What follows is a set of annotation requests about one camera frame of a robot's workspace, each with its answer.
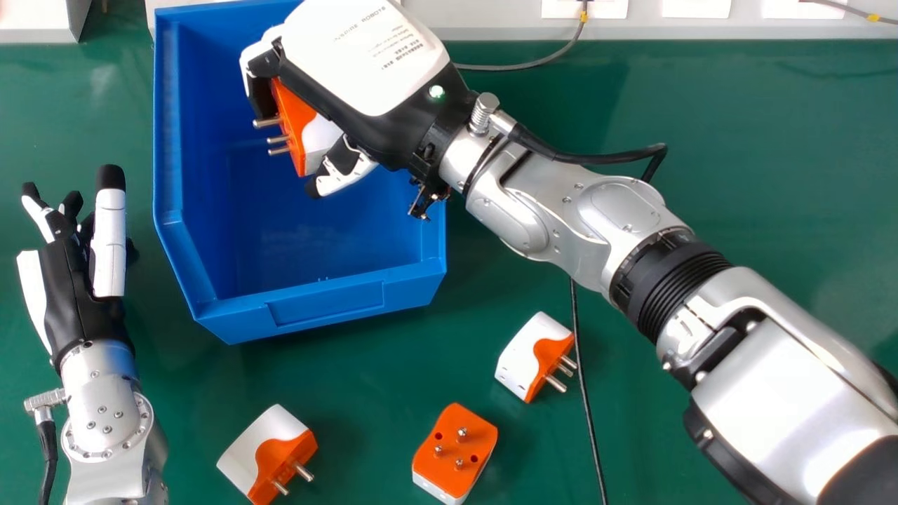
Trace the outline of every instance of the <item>white wall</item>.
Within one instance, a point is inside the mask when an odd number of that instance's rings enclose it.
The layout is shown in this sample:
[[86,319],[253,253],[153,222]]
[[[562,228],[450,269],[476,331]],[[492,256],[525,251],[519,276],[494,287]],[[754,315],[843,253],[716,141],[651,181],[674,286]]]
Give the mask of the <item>white wall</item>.
[[[767,20],[762,0],[732,0],[729,19],[661,17],[661,0],[629,0],[625,20],[591,19],[585,39],[866,39],[898,38],[898,26],[845,19]],[[574,20],[543,20],[541,0],[402,0],[444,40],[566,39]],[[849,0],[859,9],[898,17],[898,0]]]

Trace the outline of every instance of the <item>metal prong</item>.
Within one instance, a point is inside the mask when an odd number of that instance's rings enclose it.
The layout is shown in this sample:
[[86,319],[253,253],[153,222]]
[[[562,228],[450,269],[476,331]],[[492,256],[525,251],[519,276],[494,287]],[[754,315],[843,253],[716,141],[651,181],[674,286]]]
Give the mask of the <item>metal prong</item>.
[[546,382],[551,384],[555,389],[558,389],[559,393],[566,393],[568,391],[568,387],[555,378],[555,376],[546,376]]
[[289,153],[290,148],[287,146],[278,147],[277,149],[269,149],[269,156],[277,156],[282,155],[284,153]]
[[293,469],[296,470],[298,474],[300,474],[306,482],[310,483],[315,480],[315,476],[312,475],[312,472],[309,472],[309,469],[305,466],[302,466],[298,463],[293,463]]
[[268,128],[280,124],[280,116],[268,118],[267,120],[252,120],[252,127],[255,129]]
[[561,361],[562,363],[564,363],[564,364],[565,364],[568,368],[570,368],[571,370],[576,370],[576,369],[579,368],[579,367],[577,366],[577,362],[574,361],[574,360],[571,359],[571,358],[568,358],[567,356],[562,355],[560,361]]
[[564,375],[566,375],[566,376],[568,376],[568,377],[573,377],[573,376],[574,376],[574,372],[568,370],[568,368],[565,367],[564,365],[562,365],[561,363],[559,363],[559,364],[556,366],[556,369],[561,370],[561,373],[564,374]]
[[277,488],[277,490],[280,491],[281,494],[283,494],[284,496],[287,496],[288,494],[290,494],[290,491],[288,491],[287,488],[284,487],[284,484],[279,483],[278,481],[271,481],[271,483],[273,483],[275,485],[275,487]]

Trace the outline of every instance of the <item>robotic hand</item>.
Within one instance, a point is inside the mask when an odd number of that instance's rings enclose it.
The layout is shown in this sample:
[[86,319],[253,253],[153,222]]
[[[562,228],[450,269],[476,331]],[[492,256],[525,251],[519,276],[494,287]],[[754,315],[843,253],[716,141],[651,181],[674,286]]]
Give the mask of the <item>robotic hand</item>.
[[241,61],[260,120],[278,114],[277,79],[352,146],[411,172],[412,216],[456,190],[512,251],[620,309],[690,392],[692,440],[749,501],[898,503],[894,379],[700,241],[646,182],[580,166],[660,148],[548,146],[495,95],[470,91],[439,39],[391,0],[305,0]]
[[134,346],[124,325],[125,268],[136,250],[125,236],[125,174],[104,165],[96,210],[82,223],[84,200],[72,191],[51,208],[37,187],[22,187],[22,205],[47,242],[17,257],[22,292],[34,327],[63,387],[25,401],[47,465],[39,503],[47,503],[56,472],[51,409],[65,404],[62,448],[72,467],[68,505],[162,505],[165,436],[141,394]]

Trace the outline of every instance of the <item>blue plastic container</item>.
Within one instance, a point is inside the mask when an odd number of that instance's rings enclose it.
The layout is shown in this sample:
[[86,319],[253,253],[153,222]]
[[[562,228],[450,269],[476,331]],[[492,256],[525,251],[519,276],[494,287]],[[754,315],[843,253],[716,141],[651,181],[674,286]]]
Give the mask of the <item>blue plastic container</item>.
[[297,5],[156,11],[156,231],[193,318],[232,344],[427,305],[446,271],[445,207],[409,217],[407,173],[313,200],[268,156],[238,58]]

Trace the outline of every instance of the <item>green table surface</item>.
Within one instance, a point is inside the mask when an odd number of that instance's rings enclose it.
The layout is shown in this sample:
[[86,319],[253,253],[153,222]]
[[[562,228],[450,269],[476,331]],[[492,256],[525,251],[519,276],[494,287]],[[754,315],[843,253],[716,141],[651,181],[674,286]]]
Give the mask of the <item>green table surface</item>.
[[[412,484],[411,457],[451,402],[499,428],[471,505],[597,502],[574,381],[525,405],[492,378],[533,313],[569,323],[567,278],[506,250],[460,199],[449,203],[449,271],[426,308],[236,347],[192,322],[150,214],[153,44],[142,3],[112,8],[94,9],[76,46],[0,48],[0,502],[33,502],[42,461],[22,399],[58,386],[13,260],[41,244],[19,187],[34,180],[48,201],[92,194],[103,163],[128,175],[129,233],[143,254],[128,274],[128,327],[171,443],[174,503],[244,502],[215,463],[273,403],[321,445],[314,483],[294,481],[277,502],[436,503]],[[449,47],[485,63],[557,43]],[[468,82],[568,150],[667,142],[655,184],[670,208],[896,369],[897,57],[893,40],[584,42],[556,64]],[[688,395],[652,346],[595,293],[580,304],[611,503],[742,502],[685,436]],[[59,468],[56,502],[68,482],[67,462]]]

